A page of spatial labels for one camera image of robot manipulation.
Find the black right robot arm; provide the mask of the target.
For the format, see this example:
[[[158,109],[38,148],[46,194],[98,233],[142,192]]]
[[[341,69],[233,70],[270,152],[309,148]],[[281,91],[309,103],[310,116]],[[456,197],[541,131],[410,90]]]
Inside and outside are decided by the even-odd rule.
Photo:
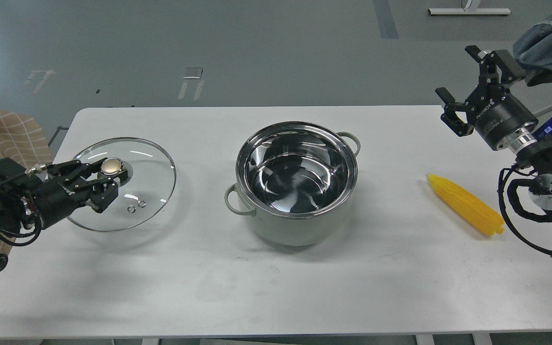
[[[507,50],[482,52],[475,45],[465,50],[479,67],[478,84],[462,102],[456,101],[446,88],[436,88],[444,104],[442,122],[460,137],[477,132],[494,151],[513,151],[515,163],[499,175],[500,212],[517,238],[552,257],[552,250],[519,233],[506,209],[510,203],[521,218],[552,223],[552,118],[539,126],[536,116],[510,92],[517,81],[525,81],[530,87],[550,83],[552,71],[525,71]]]

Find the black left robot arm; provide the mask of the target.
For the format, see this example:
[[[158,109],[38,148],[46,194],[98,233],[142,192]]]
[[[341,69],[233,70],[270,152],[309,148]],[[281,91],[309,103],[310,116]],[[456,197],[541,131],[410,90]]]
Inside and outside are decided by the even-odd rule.
[[[0,159],[0,240],[22,247],[81,207],[101,214],[131,178],[131,166],[119,159],[70,160],[30,170]],[[7,264],[7,255],[0,253],[0,271]]]

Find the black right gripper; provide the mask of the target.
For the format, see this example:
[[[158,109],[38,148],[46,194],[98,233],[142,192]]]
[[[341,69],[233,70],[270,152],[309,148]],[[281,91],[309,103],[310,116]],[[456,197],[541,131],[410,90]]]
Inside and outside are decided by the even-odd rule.
[[[469,136],[476,131],[493,151],[502,150],[508,146],[503,143],[507,136],[519,129],[530,131],[538,124],[537,118],[515,96],[498,94],[527,74],[507,50],[484,53],[477,46],[466,46],[465,51],[478,63],[478,84],[472,92],[477,97],[461,103],[446,88],[436,88],[435,93],[443,102],[440,119],[457,136]],[[467,123],[458,112],[466,114]]]

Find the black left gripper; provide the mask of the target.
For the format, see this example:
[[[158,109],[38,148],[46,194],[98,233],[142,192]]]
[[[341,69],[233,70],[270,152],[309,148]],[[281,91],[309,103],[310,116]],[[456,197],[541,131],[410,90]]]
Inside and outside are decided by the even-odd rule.
[[[105,158],[93,163],[70,160],[49,164],[46,180],[31,188],[31,198],[40,217],[41,229],[47,229],[70,216],[74,210],[90,206],[101,214],[118,196],[118,184],[128,183],[128,165],[120,159]],[[82,181],[93,175],[97,179]]]

